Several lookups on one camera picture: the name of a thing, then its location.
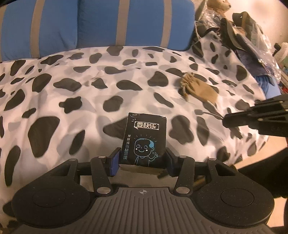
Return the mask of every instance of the floor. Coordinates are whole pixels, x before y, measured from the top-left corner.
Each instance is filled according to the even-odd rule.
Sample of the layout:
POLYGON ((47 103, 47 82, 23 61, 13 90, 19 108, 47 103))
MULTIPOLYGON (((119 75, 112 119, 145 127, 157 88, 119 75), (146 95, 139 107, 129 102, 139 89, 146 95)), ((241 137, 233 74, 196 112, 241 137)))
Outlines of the floor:
MULTIPOLYGON (((265 158, 268 158, 271 155, 281 151, 287 147, 286 139, 284 137, 274 137, 270 136, 266 145, 254 156, 245 159, 242 162, 239 162, 235 165, 237 169, 244 167, 246 165, 261 161, 265 158)), ((273 213, 268 221, 269 227, 279 227, 283 226, 283 215, 284 215, 284 206, 287 199, 276 198, 275 207, 273 213)))

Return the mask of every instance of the gray stripe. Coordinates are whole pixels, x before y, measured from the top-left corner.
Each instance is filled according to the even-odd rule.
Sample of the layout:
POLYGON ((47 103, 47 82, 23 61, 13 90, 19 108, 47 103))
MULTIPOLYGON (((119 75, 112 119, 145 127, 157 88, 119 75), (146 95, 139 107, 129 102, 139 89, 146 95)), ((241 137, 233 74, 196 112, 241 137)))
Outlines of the gray stripe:
POLYGON ((169 44, 170 32, 171 32, 171 21, 172 21, 172 0, 164 1, 164 22, 163 22, 163 32, 161 47, 166 48, 169 44))
POLYGON ((116 46, 124 46, 126 41, 127 21, 130 0, 119 0, 116 46))
POLYGON ((7 7, 7 5, 0 8, 0 62, 2 62, 2 54, 1 54, 2 23, 3 23, 3 18, 4 18, 5 11, 6 11, 6 7, 7 7))
POLYGON ((40 57, 39 52, 39 32, 40 32, 40 23, 42 17, 42 10, 44 7, 45 0, 36 0, 34 12, 31 22, 30 30, 30 52, 31 56, 34 59, 40 57))

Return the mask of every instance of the black clamp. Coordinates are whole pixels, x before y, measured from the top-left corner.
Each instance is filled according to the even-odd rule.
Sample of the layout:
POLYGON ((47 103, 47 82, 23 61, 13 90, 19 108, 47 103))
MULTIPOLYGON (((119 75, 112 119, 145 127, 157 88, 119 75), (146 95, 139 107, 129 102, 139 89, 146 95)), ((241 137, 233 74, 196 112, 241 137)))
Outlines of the black clamp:
POLYGON ((246 111, 225 115, 226 128, 248 125, 261 135, 288 137, 288 94, 255 103, 246 111))

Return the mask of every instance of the blue pillow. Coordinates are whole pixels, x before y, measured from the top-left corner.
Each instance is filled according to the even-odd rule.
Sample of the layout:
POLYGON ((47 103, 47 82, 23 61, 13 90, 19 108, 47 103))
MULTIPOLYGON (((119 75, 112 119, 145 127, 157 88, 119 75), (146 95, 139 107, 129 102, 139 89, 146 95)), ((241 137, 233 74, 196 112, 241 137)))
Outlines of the blue pillow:
POLYGON ((194 29, 191 0, 80 0, 77 48, 160 46, 186 50, 194 29))
POLYGON ((0 60, 40 58, 77 45, 78 0, 17 0, 0 8, 0 60))

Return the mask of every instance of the cow print bedsheet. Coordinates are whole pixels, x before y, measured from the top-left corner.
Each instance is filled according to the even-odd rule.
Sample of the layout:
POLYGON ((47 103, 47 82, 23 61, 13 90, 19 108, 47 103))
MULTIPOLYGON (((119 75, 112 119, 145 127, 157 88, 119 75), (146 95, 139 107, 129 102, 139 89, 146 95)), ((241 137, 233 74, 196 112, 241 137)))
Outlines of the cow print bedsheet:
POLYGON ((267 140, 221 118, 264 94, 236 55, 210 32, 186 52, 160 47, 100 47, 0 64, 0 222, 13 226, 14 193, 69 158, 80 162, 121 147, 128 112, 167 118, 167 144, 196 161, 228 165, 267 140), (219 94, 216 107, 178 93, 194 72, 219 94))

